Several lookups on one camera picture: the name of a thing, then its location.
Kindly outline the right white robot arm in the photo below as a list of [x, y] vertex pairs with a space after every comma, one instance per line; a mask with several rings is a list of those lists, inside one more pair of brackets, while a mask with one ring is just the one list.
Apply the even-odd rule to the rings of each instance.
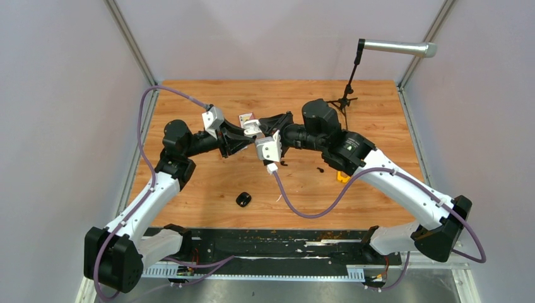
[[369, 228], [360, 246], [364, 261], [374, 264], [388, 254], [417, 251], [444, 263], [455, 253], [461, 232], [468, 228], [468, 198], [453, 198], [407, 173], [366, 137], [343, 129], [337, 111], [322, 99], [307, 102], [302, 117], [297, 124], [287, 112], [250, 124], [263, 134], [256, 146], [270, 174], [277, 173], [276, 163], [289, 148], [317, 151], [350, 182], [366, 182], [414, 217], [404, 225]]

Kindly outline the white earbud charging case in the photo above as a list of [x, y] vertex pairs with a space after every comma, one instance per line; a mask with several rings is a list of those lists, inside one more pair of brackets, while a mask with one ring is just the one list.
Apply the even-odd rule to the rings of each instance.
[[243, 124], [244, 135], [249, 138], [259, 136], [260, 134], [262, 134], [260, 126], [261, 123], [258, 119], [250, 119], [245, 121]]

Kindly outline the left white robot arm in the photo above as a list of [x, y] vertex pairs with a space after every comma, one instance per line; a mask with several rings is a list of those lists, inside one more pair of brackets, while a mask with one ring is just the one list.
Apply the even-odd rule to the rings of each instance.
[[143, 191], [106, 227], [92, 227], [85, 235], [84, 275], [93, 280], [98, 295], [103, 294], [101, 285], [117, 293], [130, 292], [145, 269], [166, 257], [189, 259], [193, 253], [190, 230], [168, 224], [151, 237], [145, 238], [145, 232], [190, 180], [196, 168], [193, 156], [211, 150], [233, 155], [260, 133], [257, 120], [247, 121], [243, 128], [223, 121], [215, 134], [194, 134], [182, 120], [169, 122], [160, 159], [156, 167], [150, 167], [152, 176]]

